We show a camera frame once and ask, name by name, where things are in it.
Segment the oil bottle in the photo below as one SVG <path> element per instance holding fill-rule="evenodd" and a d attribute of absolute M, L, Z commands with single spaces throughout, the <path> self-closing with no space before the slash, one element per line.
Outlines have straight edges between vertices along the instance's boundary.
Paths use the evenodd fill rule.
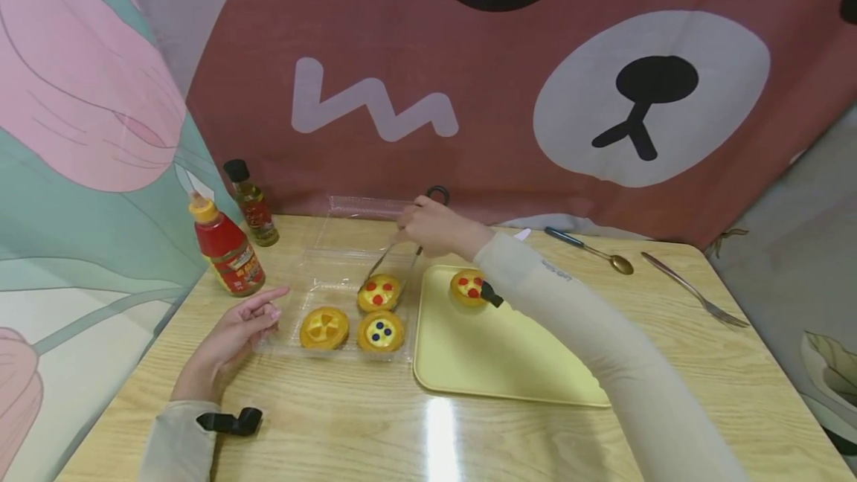
<path fill-rule="evenodd" d="M 280 232 L 273 227 L 273 218 L 271 210 L 267 207 L 265 194 L 250 182 L 247 162 L 240 158 L 227 161 L 223 165 L 223 170 L 232 181 L 235 201 L 244 219 L 247 219 L 247 225 L 255 243 L 262 247 L 276 244 L 280 240 Z"/>
<path fill-rule="evenodd" d="M 220 212 L 214 201 L 194 191 L 187 207 L 199 251 L 212 266 L 220 284 L 233 296 L 249 296 L 265 284 L 265 272 L 247 235 Z"/>

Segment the bear nose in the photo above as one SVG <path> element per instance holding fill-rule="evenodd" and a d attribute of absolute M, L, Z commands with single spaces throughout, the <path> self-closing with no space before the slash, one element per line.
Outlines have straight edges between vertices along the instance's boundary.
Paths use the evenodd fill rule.
<path fill-rule="evenodd" d="M 678 56 L 646 56 L 632 61 L 616 76 L 619 93 L 643 104 L 675 103 L 698 85 L 695 67 Z"/>

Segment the bottle label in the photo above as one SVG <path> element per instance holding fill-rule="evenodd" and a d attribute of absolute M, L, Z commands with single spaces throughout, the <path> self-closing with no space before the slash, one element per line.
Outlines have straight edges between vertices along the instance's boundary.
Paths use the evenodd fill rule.
<path fill-rule="evenodd" d="M 225 257 L 208 259 L 220 283 L 233 294 L 242 294 L 253 286 L 265 283 L 263 267 L 256 258 L 253 246 L 244 242 L 241 249 Z"/>
<path fill-rule="evenodd" d="M 243 213 L 250 231 L 256 237 L 263 238 L 275 229 L 273 228 L 271 211 L 269 211 L 264 199 L 255 202 L 253 205 L 243 205 Z"/>

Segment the sleeve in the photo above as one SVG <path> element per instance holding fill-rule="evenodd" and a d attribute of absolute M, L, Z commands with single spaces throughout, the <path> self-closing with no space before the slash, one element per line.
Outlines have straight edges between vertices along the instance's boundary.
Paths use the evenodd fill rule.
<path fill-rule="evenodd" d="M 748 481 L 681 377 L 636 325 L 537 252 L 496 234 L 474 262 L 596 376 L 645 481 Z"/>
<path fill-rule="evenodd" d="M 208 482 L 216 434 L 196 423 L 199 415 L 220 411 L 213 402 L 170 402 L 152 424 L 137 480 Z"/>

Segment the tart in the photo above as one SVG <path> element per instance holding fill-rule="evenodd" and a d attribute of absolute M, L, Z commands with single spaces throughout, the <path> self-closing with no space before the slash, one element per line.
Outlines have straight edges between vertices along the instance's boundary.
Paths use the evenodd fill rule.
<path fill-rule="evenodd" d="M 487 301 L 481 297 L 485 276 L 479 270 L 466 269 L 453 275 L 449 281 L 449 291 L 452 297 L 463 306 L 484 306 Z"/>
<path fill-rule="evenodd" d="M 357 346 L 366 352 L 395 352 L 405 342 L 405 326 L 395 314 L 376 311 L 357 326 Z"/>
<path fill-rule="evenodd" d="M 363 311 L 390 311 L 399 302 L 401 281 L 387 274 L 375 274 L 357 291 L 357 306 Z"/>
<path fill-rule="evenodd" d="M 348 317 L 335 307 L 318 307 L 301 324 L 301 346 L 334 350 L 348 337 Z"/>

